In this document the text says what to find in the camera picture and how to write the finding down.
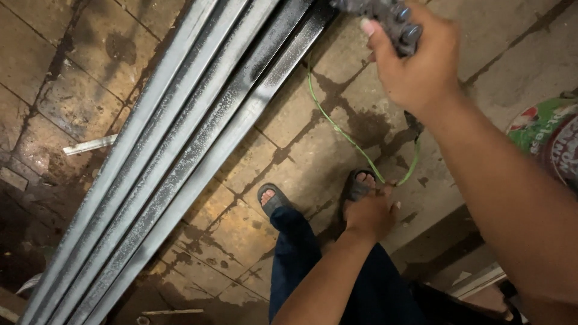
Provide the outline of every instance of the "pant leg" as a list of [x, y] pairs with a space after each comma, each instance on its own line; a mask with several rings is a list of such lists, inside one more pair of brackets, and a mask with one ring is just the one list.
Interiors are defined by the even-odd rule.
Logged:
[[300, 212], [279, 207], [273, 211], [271, 224], [279, 230], [279, 237], [273, 257], [269, 322], [301, 280], [321, 260], [317, 239]]
[[389, 255], [380, 244], [375, 245], [355, 281], [342, 324], [426, 323]]

